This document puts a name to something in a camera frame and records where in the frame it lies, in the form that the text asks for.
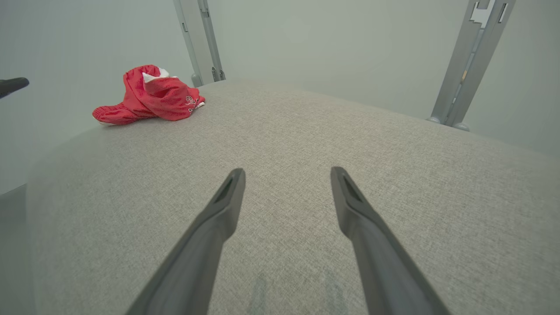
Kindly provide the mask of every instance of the red fabric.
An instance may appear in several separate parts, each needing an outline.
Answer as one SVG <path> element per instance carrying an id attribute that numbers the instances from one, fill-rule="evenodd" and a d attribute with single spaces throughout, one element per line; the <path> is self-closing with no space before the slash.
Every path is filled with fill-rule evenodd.
<path id="1" fill-rule="evenodd" d="M 144 84 L 142 73 L 160 76 L 159 68 L 151 64 L 128 71 L 123 76 L 124 100 L 115 106 L 96 108 L 94 118 L 111 124 L 130 124 L 152 117 L 178 121 L 189 117 L 205 101 L 198 89 L 188 87 L 178 78 L 157 78 Z"/>

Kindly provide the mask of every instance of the white wall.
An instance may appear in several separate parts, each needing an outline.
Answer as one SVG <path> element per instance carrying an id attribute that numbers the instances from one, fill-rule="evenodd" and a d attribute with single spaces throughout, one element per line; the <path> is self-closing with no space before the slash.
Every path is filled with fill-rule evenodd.
<path id="1" fill-rule="evenodd" d="M 518 0 L 464 122 L 560 159 L 560 1 Z"/>
<path id="2" fill-rule="evenodd" d="M 226 77 L 432 113 L 467 0 L 208 0 Z"/>
<path id="3" fill-rule="evenodd" d="M 155 64 L 188 85 L 193 68 L 172 0 L 2 0 L 0 79 L 31 84 L 0 100 L 0 194 L 26 182 L 32 163 L 98 126 L 122 75 Z"/>

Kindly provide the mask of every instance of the gray fabric surface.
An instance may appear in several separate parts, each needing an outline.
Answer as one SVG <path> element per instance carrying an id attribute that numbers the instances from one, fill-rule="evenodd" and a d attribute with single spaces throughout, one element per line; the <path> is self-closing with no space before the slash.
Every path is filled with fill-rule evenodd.
<path id="1" fill-rule="evenodd" d="M 246 171 L 210 314 L 364 314 L 329 172 L 346 168 L 453 314 L 560 312 L 560 163 L 310 92 L 200 89 L 188 119 L 100 127 L 39 163 L 39 314 L 122 314 L 233 168 Z"/>

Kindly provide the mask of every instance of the metal frame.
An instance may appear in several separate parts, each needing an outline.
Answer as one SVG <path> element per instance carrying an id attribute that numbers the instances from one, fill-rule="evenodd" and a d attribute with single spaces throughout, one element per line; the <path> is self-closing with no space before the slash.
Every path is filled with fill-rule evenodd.
<path id="1" fill-rule="evenodd" d="M 469 130 L 463 123 L 516 0 L 469 0 L 463 25 L 429 121 Z"/>
<path id="2" fill-rule="evenodd" d="M 202 23 L 204 24 L 204 32 L 208 41 L 208 48 L 212 57 L 212 76 L 214 82 L 225 80 L 226 74 L 222 69 L 222 62 L 220 61 L 220 54 L 218 52 L 218 44 L 216 43 L 216 36 L 214 35 L 214 27 L 212 26 L 212 18 L 210 17 L 210 10 L 208 9 L 207 0 L 198 0 L 198 7 L 200 8 L 200 15 L 202 16 Z"/>
<path id="3" fill-rule="evenodd" d="M 183 31 L 183 38 L 185 39 L 186 49 L 189 52 L 190 62 L 193 65 L 194 74 L 191 76 L 193 80 L 194 87 L 202 86 L 202 76 L 200 75 L 200 68 L 198 67 L 197 57 L 194 54 L 193 42 L 190 39 L 189 29 L 186 25 L 186 19 L 183 15 L 183 7 L 181 6 L 180 0 L 173 0 L 175 5 L 175 11 L 177 12 L 177 18 L 179 19 L 179 24 L 181 26 L 181 31 Z"/>
<path id="4" fill-rule="evenodd" d="M 200 17 L 201 11 L 198 2 L 196 0 L 174 0 L 174 2 L 175 8 L 178 11 L 179 25 L 184 34 L 189 35 L 189 39 L 185 37 L 185 41 L 187 42 L 187 47 L 189 46 L 189 41 L 191 43 L 192 50 L 189 51 L 189 54 L 191 60 L 195 56 L 196 66 L 193 62 L 193 68 L 199 69 L 199 73 L 196 74 L 200 77 L 200 83 L 210 84 L 215 82 L 212 71 L 214 67 L 212 53 L 205 35 L 205 25 Z"/>

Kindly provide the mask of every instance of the metal post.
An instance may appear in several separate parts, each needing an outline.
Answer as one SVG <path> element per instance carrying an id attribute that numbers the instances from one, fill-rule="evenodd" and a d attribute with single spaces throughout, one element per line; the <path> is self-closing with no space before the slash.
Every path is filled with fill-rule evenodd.
<path id="1" fill-rule="evenodd" d="M 194 74 L 191 76 L 193 80 L 194 87 L 202 86 L 202 75 L 200 74 L 200 68 L 198 67 L 198 62 L 196 55 L 194 54 L 193 42 L 190 39 L 189 30 L 186 26 L 185 17 L 183 15 L 183 8 L 181 6 L 180 0 L 173 0 L 175 5 L 175 11 L 177 11 L 177 18 L 181 24 L 181 30 L 183 31 L 183 38 L 185 39 L 186 49 L 189 52 L 190 62 L 193 65 Z"/>
<path id="2" fill-rule="evenodd" d="M 429 121 L 468 131 L 462 123 L 516 0 L 470 0 Z"/>
<path id="3" fill-rule="evenodd" d="M 214 82 L 225 80 L 226 74 L 222 69 L 222 62 L 220 61 L 218 44 L 216 43 L 216 36 L 214 35 L 214 28 L 212 27 L 212 18 L 210 17 L 210 10 L 208 9 L 208 1 L 198 0 L 198 6 L 200 7 L 200 15 L 202 16 L 204 32 L 206 33 L 210 55 L 212 56 L 212 63 L 214 64 L 214 67 L 212 68 Z"/>

